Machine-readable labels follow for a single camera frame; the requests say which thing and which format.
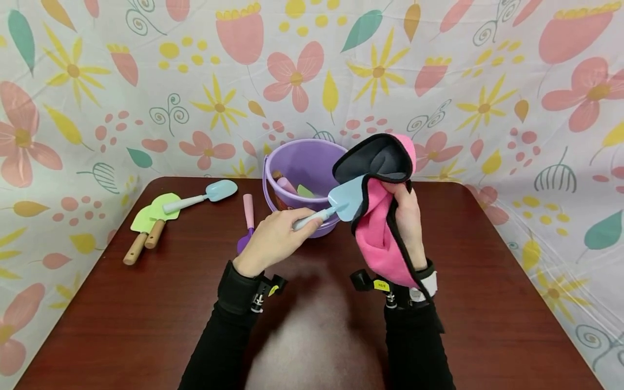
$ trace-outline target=pink handle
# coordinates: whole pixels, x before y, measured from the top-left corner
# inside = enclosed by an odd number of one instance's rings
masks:
[[[253,197],[250,193],[243,195],[243,206],[245,207],[245,220],[247,221],[247,229],[253,229]]]

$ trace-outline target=green leaf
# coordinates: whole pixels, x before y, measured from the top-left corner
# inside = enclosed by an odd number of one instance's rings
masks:
[[[585,246],[591,250],[615,245],[622,235],[622,210],[590,227],[585,234]]]
[[[341,53],[368,41],[379,28],[382,18],[381,11],[378,9],[360,16],[353,24]]]
[[[134,161],[134,163],[137,164],[139,168],[149,168],[154,163],[150,155],[145,153],[143,150],[130,148],[126,149],[128,149],[128,153],[130,154],[132,161]]]
[[[31,71],[31,75],[33,75],[35,69],[35,40],[26,17],[15,9],[9,12],[9,33],[11,38],[13,38],[17,51],[22,55],[24,62]]]

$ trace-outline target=white handle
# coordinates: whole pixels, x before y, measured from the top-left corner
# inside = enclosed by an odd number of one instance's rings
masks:
[[[181,210],[185,207],[192,206],[202,201],[203,201],[203,195],[197,195],[196,197],[192,197],[192,198],[180,199],[180,200],[177,200],[176,202],[166,203],[162,205],[162,211],[165,214],[171,214],[173,212]]]

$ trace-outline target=yellow flower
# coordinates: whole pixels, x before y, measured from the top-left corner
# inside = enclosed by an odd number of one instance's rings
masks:
[[[555,311],[556,308],[559,308],[563,315],[569,319],[570,322],[574,323],[572,315],[563,302],[568,301],[581,306],[591,306],[592,304],[588,301],[570,294],[570,292],[587,283],[588,280],[589,279],[581,279],[568,282],[565,280],[565,276],[561,275],[554,281],[548,281],[544,273],[542,273],[542,270],[538,269],[537,283],[539,285],[537,291],[542,295],[542,298],[546,301],[551,311]]]
[[[232,170],[234,174],[226,174],[225,177],[229,178],[249,178],[249,175],[256,169],[256,167],[251,167],[249,169],[245,169],[245,163],[243,163],[243,159],[241,158],[238,161],[238,169],[234,165],[232,165]]]
[[[474,125],[472,126],[472,130],[470,132],[470,134],[472,134],[474,133],[474,130],[476,130],[479,124],[481,123],[481,118],[483,118],[483,122],[487,126],[490,124],[490,114],[496,115],[498,117],[504,117],[506,115],[501,110],[494,109],[493,106],[509,99],[509,97],[513,95],[517,91],[517,89],[511,90],[497,99],[497,96],[500,92],[500,88],[503,85],[503,81],[505,81],[505,75],[503,75],[498,80],[498,82],[492,89],[492,92],[490,92],[490,95],[487,97],[487,99],[485,98],[485,86],[481,87],[481,92],[479,94],[479,104],[477,105],[470,104],[470,103],[458,103],[457,104],[457,108],[460,110],[463,110],[466,112],[474,112],[474,114],[471,115],[468,119],[466,119],[464,123],[459,125],[459,127],[457,128],[458,130],[463,129],[464,127],[469,125],[472,121],[474,121]]]
[[[203,86],[203,91],[206,93],[206,97],[208,97],[210,104],[198,103],[198,102],[191,102],[191,104],[193,104],[195,107],[197,107],[198,109],[202,111],[215,113],[215,116],[212,117],[212,122],[210,122],[210,130],[215,128],[215,126],[217,125],[217,121],[219,120],[219,118],[221,118],[223,127],[229,134],[230,126],[228,125],[226,118],[230,119],[230,121],[232,121],[235,125],[238,126],[238,122],[236,121],[236,118],[232,114],[238,115],[239,117],[243,117],[243,118],[247,118],[247,114],[242,111],[239,111],[239,110],[236,110],[227,106],[227,104],[232,100],[232,98],[234,98],[234,95],[236,94],[236,90],[232,89],[230,92],[228,92],[228,94],[224,98],[221,98],[221,88],[219,88],[219,82],[217,81],[217,77],[215,76],[214,73],[212,74],[212,87],[213,87],[213,91],[215,94],[214,98],[212,97],[208,88],[206,88],[206,86]]]
[[[448,167],[443,166],[438,176],[425,176],[425,178],[428,178],[431,180],[437,180],[438,182],[461,183],[461,181],[458,178],[453,177],[453,176],[459,175],[460,173],[464,173],[466,172],[466,170],[465,169],[453,170],[456,163],[457,163],[457,159],[455,159],[455,161],[453,161]]]
[[[88,96],[91,101],[93,101],[93,103],[97,104],[97,106],[100,107],[100,104],[97,102],[97,99],[95,99],[95,96],[93,95],[87,84],[85,84],[85,81],[93,85],[94,87],[104,89],[104,86],[102,84],[100,84],[97,80],[95,80],[88,74],[109,74],[110,71],[108,69],[97,66],[78,65],[78,62],[80,61],[80,55],[82,54],[82,38],[78,37],[76,39],[76,41],[74,42],[74,47],[72,48],[72,57],[69,57],[67,51],[63,48],[63,45],[61,45],[59,39],[56,37],[56,35],[54,35],[52,30],[50,30],[50,27],[48,27],[47,24],[44,24],[44,27],[46,28],[47,35],[50,37],[52,45],[54,45],[54,49],[61,58],[58,58],[54,53],[47,50],[45,47],[43,48],[43,51],[62,70],[61,73],[47,81],[48,85],[54,85],[58,87],[60,85],[64,85],[69,80],[72,80],[74,97],[76,98],[78,107],[81,107],[82,103],[82,96],[80,94],[81,89],[84,94]]]
[[[377,87],[381,84],[381,89],[384,91],[386,95],[390,94],[388,89],[388,80],[403,85],[405,84],[405,79],[403,77],[396,75],[394,73],[388,72],[388,68],[394,65],[398,60],[403,58],[405,54],[409,51],[409,47],[399,51],[395,54],[390,61],[388,57],[390,56],[390,49],[392,49],[392,37],[394,35],[394,27],[390,30],[390,34],[388,34],[388,38],[386,39],[386,44],[384,45],[384,49],[381,52],[381,57],[379,58],[379,62],[377,61],[377,49],[375,48],[375,44],[371,45],[371,67],[361,67],[354,65],[350,62],[347,62],[347,66],[351,69],[354,75],[362,78],[370,77],[370,80],[366,82],[361,91],[359,91],[358,95],[355,97],[353,101],[358,100],[366,91],[373,86],[371,90],[371,107],[375,103],[375,96],[377,95]]]

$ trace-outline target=pink flower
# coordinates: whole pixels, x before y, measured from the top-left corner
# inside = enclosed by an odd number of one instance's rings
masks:
[[[0,319],[0,375],[14,375],[24,365],[26,347],[12,337],[35,317],[45,293],[45,287],[36,283],[17,294],[6,308]]]
[[[63,168],[61,158],[50,147],[34,141],[39,128],[39,112],[32,99],[10,81],[0,83],[0,100],[9,124],[0,122],[0,157],[6,157],[0,173],[14,187],[32,183],[29,157],[46,168]]]
[[[549,111],[560,111],[578,105],[568,121],[570,130],[581,132],[589,129],[600,114],[602,99],[624,99],[624,69],[608,79],[609,65],[601,57],[581,62],[572,73],[572,89],[554,90],[542,99],[542,106]]]
[[[485,215],[489,218],[493,225],[502,225],[509,220],[508,214],[505,210],[492,206],[496,202],[496,198],[499,197],[499,193],[492,187],[483,187],[481,191],[478,191],[472,185],[466,185],[468,191],[472,193],[472,196],[477,200],[479,206]]]
[[[193,144],[182,141],[180,149],[189,156],[201,156],[197,160],[197,167],[201,170],[210,168],[211,158],[227,160],[236,154],[234,145],[218,144],[213,147],[210,137],[199,131],[193,133]]]
[[[414,149],[416,149],[415,172],[423,170],[429,161],[443,162],[450,160],[464,148],[463,146],[453,146],[445,149],[445,146],[446,134],[444,132],[433,133],[425,146],[414,144]]]
[[[308,95],[303,90],[303,83],[316,77],[323,66],[323,47],[312,41],[306,45],[299,55],[297,66],[284,53],[272,53],[268,60],[268,68],[276,83],[265,88],[264,96],[271,102],[279,102],[290,91],[293,91],[293,106],[298,112],[308,109]]]

